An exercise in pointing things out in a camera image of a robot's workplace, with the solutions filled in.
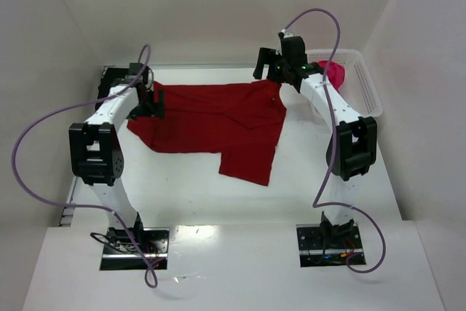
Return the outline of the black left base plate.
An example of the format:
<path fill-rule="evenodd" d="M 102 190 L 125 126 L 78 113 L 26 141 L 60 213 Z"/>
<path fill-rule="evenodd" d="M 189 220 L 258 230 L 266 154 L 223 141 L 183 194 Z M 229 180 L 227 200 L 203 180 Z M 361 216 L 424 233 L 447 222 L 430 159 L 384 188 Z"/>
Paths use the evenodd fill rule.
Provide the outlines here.
<path fill-rule="evenodd" d="M 107 233 L 91 232 L 90 237 L 103 245 L 101 271 L 143 270 L 146 264 L 124 230 L 109 229 Z M 170 230 L 144 228 L 135 235 L 138 247 L 154 269 L 167 269 Z"/>

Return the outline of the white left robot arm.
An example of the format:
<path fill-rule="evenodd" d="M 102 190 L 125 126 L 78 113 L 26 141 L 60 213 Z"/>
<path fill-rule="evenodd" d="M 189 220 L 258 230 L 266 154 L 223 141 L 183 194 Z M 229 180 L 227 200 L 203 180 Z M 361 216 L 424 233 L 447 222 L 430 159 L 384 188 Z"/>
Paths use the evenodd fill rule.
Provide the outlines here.
<path fill-rule="evenodd" d="M 109 68 L 98 88 L 94 113 L 68 129 L 74 175 L 108 208 L 111 242 L 143 244 L 143 223 L 122 183 L 125 166 L 118 131 L 124 122 L 165 116 L 165 94 L 154 90 L 154 73 L 142 63 Z"/>

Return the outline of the dark red t shirt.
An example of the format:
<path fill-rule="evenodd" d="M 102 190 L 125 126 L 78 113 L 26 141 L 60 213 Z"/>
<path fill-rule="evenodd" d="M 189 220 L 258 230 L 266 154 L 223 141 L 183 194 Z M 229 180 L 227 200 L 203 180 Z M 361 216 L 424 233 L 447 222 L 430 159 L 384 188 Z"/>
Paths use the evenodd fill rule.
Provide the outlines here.
<path fill-rule="evenodd" d="M 165 116 L 139 117 L 127 128 L 151 150 L 220 154 L 221 175 L 268 186 L 286 116 L 281 85 L 163 85 Z"/>

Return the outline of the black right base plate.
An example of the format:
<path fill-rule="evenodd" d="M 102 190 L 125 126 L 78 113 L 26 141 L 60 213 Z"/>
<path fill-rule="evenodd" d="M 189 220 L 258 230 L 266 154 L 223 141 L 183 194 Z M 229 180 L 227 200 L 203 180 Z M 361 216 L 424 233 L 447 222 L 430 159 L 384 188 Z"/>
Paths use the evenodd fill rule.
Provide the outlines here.
<path fill-rule="evenodd" d="M 301 267 L 339 267 L 350 258 L 351 265 L 366 265 L 360 230 L 354 225 L 349 232 L 325 237 L 319 224 L 297 225 Z"/>

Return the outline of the black folded t shirt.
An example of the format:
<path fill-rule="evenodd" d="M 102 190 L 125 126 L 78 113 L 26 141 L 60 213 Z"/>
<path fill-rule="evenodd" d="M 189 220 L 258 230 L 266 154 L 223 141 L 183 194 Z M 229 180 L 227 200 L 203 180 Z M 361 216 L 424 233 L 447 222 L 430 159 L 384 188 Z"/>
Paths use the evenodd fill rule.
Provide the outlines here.
<path fill-rule="evenodd" d="M 97 99 L 105 98 L 109 95 L 110 88 L 119 79 L 127 76 L 128 68 L 119 68 L 115 66 L 106 66 L 103 70 L 100 84 L 98 86 Z"/>

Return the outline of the white plastic basket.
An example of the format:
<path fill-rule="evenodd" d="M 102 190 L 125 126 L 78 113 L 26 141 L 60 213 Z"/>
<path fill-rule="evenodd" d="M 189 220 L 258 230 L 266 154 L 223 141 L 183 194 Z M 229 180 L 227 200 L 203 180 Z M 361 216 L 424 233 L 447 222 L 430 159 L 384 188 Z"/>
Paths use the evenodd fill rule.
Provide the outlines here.
<path fill-rule="evenodd" d="M 336 123 L 354 122 L 359 117 L 379 117 L 383 113 L 382 102 L 376 91 L 370 71 L 357 50 L 338 49 L 332 61 L 344 67 L 345 78 L 339 89 L 328 88 Z M 311 74 L 301 83 L 303 95 L 331 126 L 331 115 L 325 97 L 321 74 Z"/>

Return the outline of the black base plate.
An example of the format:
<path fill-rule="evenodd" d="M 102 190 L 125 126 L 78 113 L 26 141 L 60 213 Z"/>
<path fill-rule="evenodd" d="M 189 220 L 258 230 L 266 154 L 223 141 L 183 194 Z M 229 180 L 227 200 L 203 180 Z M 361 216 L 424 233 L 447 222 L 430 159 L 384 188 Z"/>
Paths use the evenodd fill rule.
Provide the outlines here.
<path fill-rule="evenodd" d="M 143 270 L 146 264 L 124 230 L 109 229 L 107 233 L 91 232 L 90 237 L 103 245 L 101 271 Z M 154 269 L 167 269 L 170 230 L 144 228 L 135 235 L 138 247 Z"/>
<path fill-rule="evenodd" d="M 319 224 L 297 225 L 301 267 L 339 267 L 350 258 L 351 265 L 366 265 L 360 230 L 354 225 L 349 232 L 325 237 Z"/>

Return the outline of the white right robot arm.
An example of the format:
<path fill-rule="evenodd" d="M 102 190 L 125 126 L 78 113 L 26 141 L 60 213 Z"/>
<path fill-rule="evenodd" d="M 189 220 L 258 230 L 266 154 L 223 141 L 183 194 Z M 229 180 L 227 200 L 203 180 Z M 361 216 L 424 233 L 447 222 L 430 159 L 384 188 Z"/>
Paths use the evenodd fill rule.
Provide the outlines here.
<path fill-rule="evenodd" d="M 282 30 L 278 37 L 278 49 L 260 48 L 253 77 L 292 86 L 331 131 L 325 153 L 325 181 L 332 186 L 331 194 L 327 202 L 316 199 L 313 206 L 322 208 L 324 223 L 343 229 L 354 221 L 356 186 L 376 161 L 376 121 L 354 110 L 332 85 L 332 58 L 320 66 L 309 60 L 300 36 Z"/>

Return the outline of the pink crumpled t shirt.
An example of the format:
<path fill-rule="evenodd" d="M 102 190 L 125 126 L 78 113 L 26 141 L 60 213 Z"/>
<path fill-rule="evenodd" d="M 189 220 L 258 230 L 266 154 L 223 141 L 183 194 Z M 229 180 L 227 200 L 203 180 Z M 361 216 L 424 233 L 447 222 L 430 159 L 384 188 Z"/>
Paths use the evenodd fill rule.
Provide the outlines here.
<path fill-rule="evenodd" d="M 338 92 L 345 80 L 344 67 L 332 61 L 328 69 L 327 80 L 330 81 L 333 88 Z"/>

